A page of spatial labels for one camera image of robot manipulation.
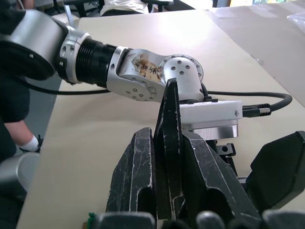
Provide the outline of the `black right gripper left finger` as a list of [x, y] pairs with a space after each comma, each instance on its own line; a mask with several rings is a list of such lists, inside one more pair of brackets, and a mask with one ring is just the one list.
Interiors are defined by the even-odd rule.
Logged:
[[155, 130], [145, 127], [135, 132], [115, 167], [106, 212], [147, 212], [157, 218], [156, 165], [160, 162], [157, 142], [163, 134], [164, 109], [171, 85], [169, 80]]

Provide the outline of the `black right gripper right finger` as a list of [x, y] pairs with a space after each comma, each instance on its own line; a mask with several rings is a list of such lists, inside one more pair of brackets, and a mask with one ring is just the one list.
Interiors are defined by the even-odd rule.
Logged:
[[182, 131], [177, 80], [168, 81], [168, 218], [183, 197], [189, 219], [212, 211], [221, 219], [260, 219], [234, 171], [197, 134]]

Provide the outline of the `white gloved person's hand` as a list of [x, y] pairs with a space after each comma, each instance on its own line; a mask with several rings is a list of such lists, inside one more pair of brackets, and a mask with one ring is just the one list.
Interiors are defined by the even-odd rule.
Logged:
[[33, 136], [31, 141], [29, 141], [26, 145], [20, 147], [20, 150], [24, 153], [27, 152], [39, 153], [41, 150], [42, 143], [43, 143], [43, 139], [41, 138], [40, 135], [38, 135], [38, 137]]

